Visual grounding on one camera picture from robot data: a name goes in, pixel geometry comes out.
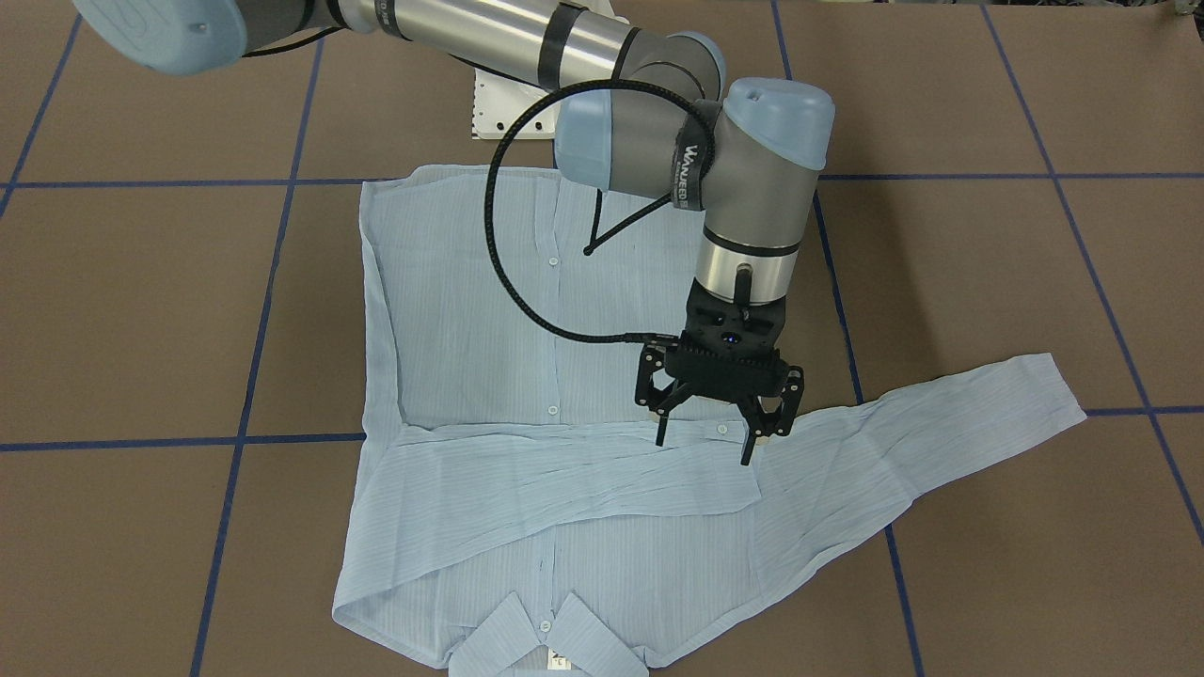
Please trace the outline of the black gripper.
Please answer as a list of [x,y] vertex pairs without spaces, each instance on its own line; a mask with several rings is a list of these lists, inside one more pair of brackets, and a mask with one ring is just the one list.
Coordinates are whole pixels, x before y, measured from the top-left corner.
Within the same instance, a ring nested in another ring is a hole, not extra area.
[[659,446],[665,445],[672,412],[687,399],[734,404],[746,424],[740,466],[749,466],[759,440],[792,432],[804,378],[777,348],[784,300],[754,305],[746,278],[738,279],[736,292],[734,300],[722,300],[692,282],[687,322],[678,338],[643,345],[635,404],[657,416]]

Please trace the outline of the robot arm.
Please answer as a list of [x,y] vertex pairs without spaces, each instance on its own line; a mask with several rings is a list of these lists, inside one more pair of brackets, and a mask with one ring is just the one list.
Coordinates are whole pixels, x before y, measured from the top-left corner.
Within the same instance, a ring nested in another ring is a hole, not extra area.
[[[341,30],[433,47],[543,93],[506,129],[486,167],[484,239],[498,284],[529,320],[585,345],[641,345],[635,404],[668,417],[694,398],[734,404],[740,463],[786,436],[804,389],[777,348],[801,239],[826,165],[836,107],[792,80],[727,83],[722,52],[696,33],[662,36],[576,1],[77,1],[110,46],[160,73],[190,76],[275,55]],[[654,211],[706,214],[687,319],[678,336],[582,334],[545,320],[498,257],[500,164],[517,133],[559,104],[556,167],[569,181],[648,198],[594,228],[585,257]]]

